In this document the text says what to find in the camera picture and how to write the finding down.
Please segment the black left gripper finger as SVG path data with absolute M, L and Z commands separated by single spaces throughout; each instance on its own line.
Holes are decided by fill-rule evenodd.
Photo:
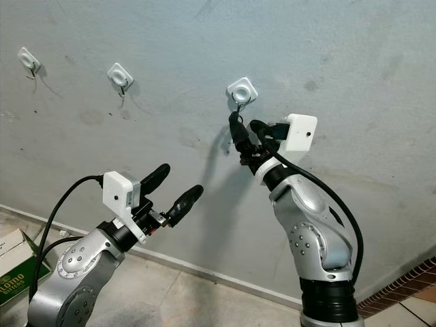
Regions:
M 163 214 L 163 217 L 166 219 L 163 226 L 174 227 L 193 208 L 194 203 L 202 196 L 203 192 L 204 187 L 196 185 L 181 194 L 171 208 L 168 209 L 168 212 Z
M 166 177 L 170 174 L 171 167 L 168 163 L 161 164 L 155 171 L 151 172 L 149 175 L 140 181 L 140 197 L 144 198 L 150 193 L 155 191 Z

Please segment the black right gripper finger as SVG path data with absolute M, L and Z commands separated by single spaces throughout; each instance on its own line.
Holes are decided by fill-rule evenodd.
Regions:
M 249 122 L 249 128 L 255 134 L 256 144 L 253 149 L 259 155 L 274 155 L 279 149 L 279 142 L 273 137 L 273 128 L 259 119 L 253 119 Z
M 261 157 L 259 148 L 249 139 L 249 133 L 240 120 L 239 112 L 232 112 L 232 142 L 240 153 L 240 164 L 250 164 Z

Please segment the green white cardboard box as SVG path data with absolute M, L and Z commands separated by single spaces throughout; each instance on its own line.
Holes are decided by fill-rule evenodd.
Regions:
M 21 293 L 28 294 L 38 263 L 38 246 L 20 228 L 0 240 L 0 305 Z

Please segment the white square wall hook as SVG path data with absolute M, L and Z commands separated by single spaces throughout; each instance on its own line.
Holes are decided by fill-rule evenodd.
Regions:
M 236 103 L 238 111 L 258 98 L 258 91 L 253 87 L 252 81 L 245 76 L 228 85 L 226 91 L 228 97 Z
M 22 47 L 18 52 L 18 60 L 22 65 L 24 65 L 25 69 L 28 69 L 30 75 L 28 78 L 35 79 L 35 74 L 40 70 L 41 63 L 40 60 L 35 57 L 30 50 L 25 47 Z
M 128 88 L 134 83 L 135 79 L 131 74 L 128 74 L 120 63 L 115 63 L 107 72 L 107 78 L 119 88 L 119 97 L 125 97 Z

